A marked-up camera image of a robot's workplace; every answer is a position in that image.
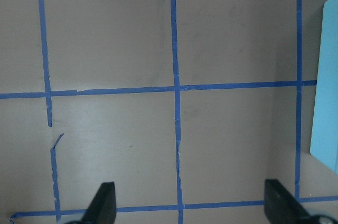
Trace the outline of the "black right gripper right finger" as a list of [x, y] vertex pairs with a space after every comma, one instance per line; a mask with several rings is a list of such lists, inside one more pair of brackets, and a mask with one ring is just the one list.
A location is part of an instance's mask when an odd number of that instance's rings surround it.
[[277, 179], [265, 180], [264, 213], [272, 224], [311, 223], [311, 215]]

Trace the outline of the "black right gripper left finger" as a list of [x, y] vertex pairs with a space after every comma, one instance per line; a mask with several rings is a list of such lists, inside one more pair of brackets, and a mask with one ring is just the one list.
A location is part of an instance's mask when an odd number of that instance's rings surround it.
[[114, 182], [104, 182], [89, 204], [80, 223], [115, 223], [117, 215]]

